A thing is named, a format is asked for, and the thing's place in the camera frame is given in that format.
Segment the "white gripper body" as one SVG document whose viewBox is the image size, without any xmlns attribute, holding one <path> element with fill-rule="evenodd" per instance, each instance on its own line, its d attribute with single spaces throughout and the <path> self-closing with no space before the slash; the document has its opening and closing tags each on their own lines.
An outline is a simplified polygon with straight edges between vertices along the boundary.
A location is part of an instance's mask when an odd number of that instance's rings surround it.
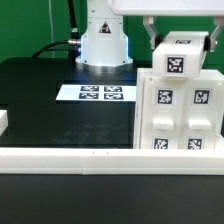
<svg viewBox="0 0 224 224">
<path fill-rule="evenodd" d="M 224 0 L 108 0 L 114 14 L 140 16 L 224 16 Z"/>
</svg>

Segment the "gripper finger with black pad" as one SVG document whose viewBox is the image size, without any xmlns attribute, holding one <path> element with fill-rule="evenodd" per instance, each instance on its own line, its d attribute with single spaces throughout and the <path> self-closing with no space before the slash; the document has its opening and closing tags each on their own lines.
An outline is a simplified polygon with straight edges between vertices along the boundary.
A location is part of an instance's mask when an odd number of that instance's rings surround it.
<svg viewBox="0 0 224 224">
<path fill-rule="evenodd" d="M 217 38 L 224 31 L 224 16 L 217 16 L 214 18 L 216 28 L 210 36 L 205 37 L 204 50 L 213 52 L 217 46 Z"/>
<path fill-rule="evenodd" d="M 155 50 L 163 41 L 163 36 L 157 31 L 155 27 L 156 18 L 152 16 L 143 17 L 143 25 L 150 36 L 151 49 Z"/>
</svg>

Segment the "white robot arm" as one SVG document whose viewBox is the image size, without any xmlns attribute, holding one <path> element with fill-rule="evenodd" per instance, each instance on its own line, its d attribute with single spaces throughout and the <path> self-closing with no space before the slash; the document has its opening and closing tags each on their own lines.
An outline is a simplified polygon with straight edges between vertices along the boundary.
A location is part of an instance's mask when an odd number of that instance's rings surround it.
<svg viewBox="0 0 224 224">
<path fill-rule="evenodd" d="M 76 63 L 99 71 L 131 65 L 128 37 L 123 31 L 124 16 L 143 17 L 152 50 L 163 43 L 154 26 L 157 17 L 214 17 L 217 27 L 212 36 L 200 34 L 205 56 L 214 49 L 216 34 L 224 28 L 224 0 L 87 0 L 88 24 Z"/>
</svg>

